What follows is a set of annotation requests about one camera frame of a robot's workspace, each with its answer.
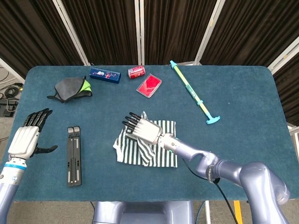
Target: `gray robotic arm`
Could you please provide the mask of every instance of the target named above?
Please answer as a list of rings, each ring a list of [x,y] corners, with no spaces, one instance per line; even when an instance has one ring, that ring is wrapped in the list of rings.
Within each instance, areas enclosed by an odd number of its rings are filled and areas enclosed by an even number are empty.
[[[175,138],[171,133],[162,134],[158,125],[130,113],[123,122],[132,134],[148,144],[159,144],[166,150],[191,161],[202,156],[195,172],[200,177],[213,182],[217,178],[226,179],[243,187],[250,204],[253,224],[287,224],[288,221],[280,210],[285,204],[290,191],[286,184],[261,162],[240,165],[220,160],[215,154],[198,150]]]
[[[51,148],[37,147],[37,140],[47,117],[52,113],[48,108],[27,117],[23,127],[14,135],[8,149],[9,161],[0,174],[0,224],[6,224],[7,214],[27,168],[26,160],[34,154],[50,153]]]

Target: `gray face mask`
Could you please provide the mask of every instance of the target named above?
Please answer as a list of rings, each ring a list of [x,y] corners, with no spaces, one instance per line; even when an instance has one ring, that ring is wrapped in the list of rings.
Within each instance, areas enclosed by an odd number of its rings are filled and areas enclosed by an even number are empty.
[[[91,97],[92,90],[86,77],[64,78],[55,85],[55,95],[47,96],[49,99],[57,99],[61,103],[70,101],[73,98]]]

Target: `white frame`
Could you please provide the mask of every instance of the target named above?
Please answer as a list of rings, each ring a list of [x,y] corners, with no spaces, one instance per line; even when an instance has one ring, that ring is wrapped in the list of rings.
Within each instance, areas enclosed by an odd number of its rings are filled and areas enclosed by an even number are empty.
[[[209,201],[206,201],[205,208],[206,208],[206,224],[211,224],[210,202]]]
[[[268,69],[274,75],[288,61],[299,52],[299,37],[297,37],[269,66]]]
[[[136,23],[136,40],[137,40],[137,53],[138,53],[138,65],[141,65],[141,34],[140,34],[140,9],[139,0],[134,0],[135,2],[135,23]]]
[[[2,58],[0,58],[0,65],[6,69],[10,74],[13,74],[21,83],[24,84],[25,79],[19,75],[12,67],[10,67]]]
[[[299,133],[299,127],[292,127],[291,129],[289,129],[290,134],[295,134],[295,133]]]
[[[79,57],[81,58],[81,61],[83,62],[84,65],[90,66],[90,63],[87,60],[86,54],[82,48],[80,40],[77,36],[77,33],[73,27],[71,20],[69,18],[69,15],[67,14],[67,12],[65,10],[65,7],[64,7],[62,1],[61,0],[52,0],[52,1],[55,5],[56,10],[58,11],[58,13],[60,15],[62,22],[64,23],[64,26],[65,26],[67,32],[70,35],[70,38],[79,54]]]
[[[144,1],[134,0],[134,2],[138,64],[144,65]]]
[[[200,43],[197,55],[195,57],[194,65],[199,65],[200,64],[199,62],[200,62],[200,60],[201,60],[201,58],[202,58],[202,56],[204,54],[204,51],[205,51],[206,46],[207,46],[207,43],[210,40],[210,37],[212,35],[212,32],[214,30],[214,27],[216,25],[216,22],[217,22],[218,17],[219,17],[219,15],[221,13],[221,10],[223,8],[224,3],[225,3],[225,0],[217,0],[217,2],[215,4],[215,7],[214,7],[214,10],[212,12],[210,21],[209,21],[209,23],[208,23],[208,25],[206,27],[206,31],[205,31],[204,37],[201,40],[201,43]]]
[[[181,63],[177,63],[178,65],[193,65],[194,61],[192,62],[181,62]]]
[[[141,62],[145,64],[144,56],[144,0],[140,0],[140,33],[141,33]]]
[[[294,134],[294,147],[297,155],[297,160],[299,161],[299,132]]]
[[[290,124],[288,122],[286,124],[288,126],[289,131],[291,131],[292,128],[296,127],[295,125],[292,125],[292,124]]]

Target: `table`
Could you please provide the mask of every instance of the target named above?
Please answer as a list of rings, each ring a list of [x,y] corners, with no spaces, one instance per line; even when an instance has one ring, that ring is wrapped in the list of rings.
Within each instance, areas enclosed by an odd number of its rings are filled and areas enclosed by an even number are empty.
[[[177,123],[177,137],[212,151],[220,158],[244,164],[262,161],[299,197],[299,165],[286,126],[273,77],[261,66],[179,66],[212,114],[221,119],[206,124],[170,66],[145,66],[162,84],[149,99],[136,92],[144,77],[129,79],[133,66],[98,66],[121,72],[119,84],[90,79],[88,66],[37,66],[26,78],[8,146],[32,112],[50,108],[39,138],[40,147],[58,145],[50,154],[37,154],[28,168],[16,201],[183,201],[222,199],[212,184],[193,176],[178,159],[178,168],[146,168],[119,163],[112,145],[129,112],[145,111],[149,119]],[[64,77],[83,77],[93,96],[60,103],[47,99]],[[80,126],[82,185],[66,184],[67,127]],[[191,162],[195,168],[199,158]],[[245,200],[243,189],[225,180],[220,186],[228,199]]]

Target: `black curtain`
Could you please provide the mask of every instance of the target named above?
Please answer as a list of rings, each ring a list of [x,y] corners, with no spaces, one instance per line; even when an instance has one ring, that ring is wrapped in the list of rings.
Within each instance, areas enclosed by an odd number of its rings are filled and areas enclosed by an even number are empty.
[[[87,59],[138,64],[133,0],[63,0]]]
[[[287,122],[299,126],[299,53],[274,74]]]
[[[216,0],[144,0],[145,64],[194,61]]]
[[[226,0],[202,64],[269,66],[299,36],[297,0]]]
[[[36,65],[82,65],[52,0],[0,1],[0,57],[22,77]]]

